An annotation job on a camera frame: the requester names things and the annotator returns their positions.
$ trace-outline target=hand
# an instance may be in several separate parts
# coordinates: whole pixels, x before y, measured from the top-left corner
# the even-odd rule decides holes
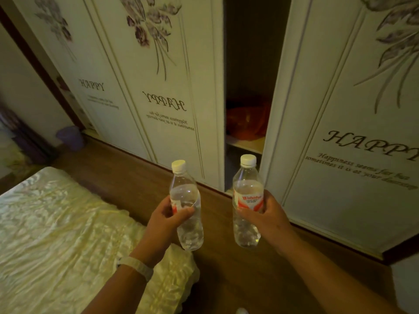
[[[288,220],[285,211],[268,191],[264,191],[265,209],[263,213],[248,208],[237,208],[237,212],[247,221],[255,225],[279,254],[287,256],[294,246],[301,241]]]
[[[154,268],[163,259],[177,227],[189,219],[194,211],[193,207],[188,207],[173,215],[170,196],[165,197],[151,214],[144,236],[130,257],[140,260],[149,268]]]

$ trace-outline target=purple trash can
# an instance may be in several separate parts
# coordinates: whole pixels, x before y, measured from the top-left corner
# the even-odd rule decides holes
[[[76,126],[63,128],[55,136],[67,145],[71,151],[79,151],[85,146],[80,129]]]

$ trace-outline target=yellow bedsheet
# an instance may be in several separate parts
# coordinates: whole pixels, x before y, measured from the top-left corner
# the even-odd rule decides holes
[[[0,313],[80,313],[144,230],[65,172],[44,168],[0,196]],[[137,313],[179,312],[198,278],[192,254],[172,244]]]

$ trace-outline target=water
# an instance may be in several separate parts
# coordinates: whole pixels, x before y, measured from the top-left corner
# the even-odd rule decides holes
[[[188,251],[201,248],[204,230],[201,222],[201,195],[195,184],[181,184],[170,190],[170,199],[182,208],[195,207],[193,216],[178,227],[178,237],[182,247]]]
[[[255,195],[262,194],[264,191],[263,185],[257,180],[238,180],[233,184],[235,196],[240,195]],[[237,205],[233,197],[233,232],[236,243],[243,248],[256,247],[259,243],[261,234],[255,225],[252,225],[247,220],[237,214]]]

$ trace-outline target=water bottle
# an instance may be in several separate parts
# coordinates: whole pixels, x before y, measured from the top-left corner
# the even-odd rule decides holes
[[[204,230],[201,222],[201,195],[196,182],[186,171],[186,162],[177,160],[172,163],[173,179],[170,184],[170,201],[173,214],[186,207],[195,207],[191,218],[178,227],[178,237],[182,247],[188,251],[201,248]]]
[[[256,169],[256,157],[244,154],[240,157],[240,169],[233,177],[233,232],[236,243],[243,248],[256,247],[261,234],[255,225],[237,214],[237,207],[261,211],[264,186]]]

